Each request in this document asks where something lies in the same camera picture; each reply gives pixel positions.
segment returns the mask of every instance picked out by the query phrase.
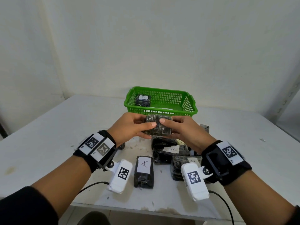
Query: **white sensor device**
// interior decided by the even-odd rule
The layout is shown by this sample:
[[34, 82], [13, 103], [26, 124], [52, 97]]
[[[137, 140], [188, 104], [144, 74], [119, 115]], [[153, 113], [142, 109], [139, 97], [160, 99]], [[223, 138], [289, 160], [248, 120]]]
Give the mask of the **white sensor device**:
[[183, 180], [193, 201], [209, 198], [208, 189], [204, 183], [204, 179], [212, 176], [212, 174], [204, 174], [204, 168], [204, 166], [198, 167], [195, 162], [189, 162], [181, 166]]
[[112, 162], [114, 164], [112, 168], [105, 167], [106, 170], [114, 173], [107, 188], [109, 191], [121, 194], [125, 189], [133, 165], [125, 159], [122, 159], [120, 162], [112, 160]]

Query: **tabletop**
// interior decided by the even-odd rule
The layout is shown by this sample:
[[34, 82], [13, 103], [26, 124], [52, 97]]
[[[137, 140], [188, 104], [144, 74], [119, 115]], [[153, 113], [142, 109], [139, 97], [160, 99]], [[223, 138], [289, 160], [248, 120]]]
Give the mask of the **tabletop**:
[[[0, 141], [0, 197], [31, 185], [68, 159], [86, 136], [109, 128], [127, 111], [123, 102], [117, 98], [74, 95]], [[237, 148], [262, 180], [292, 204], [300, 204], [299, 142], [258, 113], [197, 108], [198, 113], [193, 116], [197, 123], [210, 126], [210, 133]], [[123, 158], [135, 165], [138, 155], [152, 155], [150, 140], [134, 137], [114, 160]], [[172, 180], [170, 165], [154, 165], [153, 189], [134, 188], [133, 174], [134, 169], [122, 194], [98, 184], [80, 193], [72, 204], [190, 219], [230, 219], [228, 209], [216, 196], [193, 202], [184, 182]], [[86, 185], [110, 181], [111, 176], [110, 172], [97, 170]], [[225, 198], [235, 221], [242, 221], [219, 183], [207, 187]]]

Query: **hand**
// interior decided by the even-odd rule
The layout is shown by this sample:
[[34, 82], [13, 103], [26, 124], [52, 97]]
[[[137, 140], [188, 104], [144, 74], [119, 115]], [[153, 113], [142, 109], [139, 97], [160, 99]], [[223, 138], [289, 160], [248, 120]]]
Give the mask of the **hand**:
[[166, 138], [182, 140], [199, 154], [216, 141], [204, 128], [198, 125], [190, 116], [172, 116], [172, 120], [161, 118], [161, 124], [172, 128], [172, 134]]
[[150, 130], [156, 126], [156, 122], [143, 123], [146, 115], [125, 113], [112, 125], [107, 132], [113, 137], [117, 147], [130, 140], [134, 136], [151, 139], [151, 136], [141, 131]]

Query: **tiled floor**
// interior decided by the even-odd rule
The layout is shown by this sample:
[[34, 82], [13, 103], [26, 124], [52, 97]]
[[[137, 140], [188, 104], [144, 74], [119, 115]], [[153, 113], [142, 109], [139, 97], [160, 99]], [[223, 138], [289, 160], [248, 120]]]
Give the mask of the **tiled floor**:
[[138, 213], [118, 212], [110, 210], [100, 210], [95, 208], [74, 207], [70, 206], [62, 218], [59, 220], [59, 225], [77, 225], [79, 220], [86, 214], [92, 211], [103, 212], [108, 218], [111, 225], [201, 225], [202, 222], [186, 219], [178, 219], [164, 216], [153, 216]]

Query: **basket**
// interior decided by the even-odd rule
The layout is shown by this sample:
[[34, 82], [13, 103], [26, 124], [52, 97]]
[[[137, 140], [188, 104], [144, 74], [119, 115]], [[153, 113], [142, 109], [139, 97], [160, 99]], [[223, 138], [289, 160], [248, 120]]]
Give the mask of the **basket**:
[[[151, 95], [150, 107], [135, 105], [138, 94]], [[166, 90], [151, 87], [133, 87], [127, 93], [124, 106], [128, 112], [138, 114], [167, 114], [193, 116], [198, 112], [192, 95], [185, 91]]]

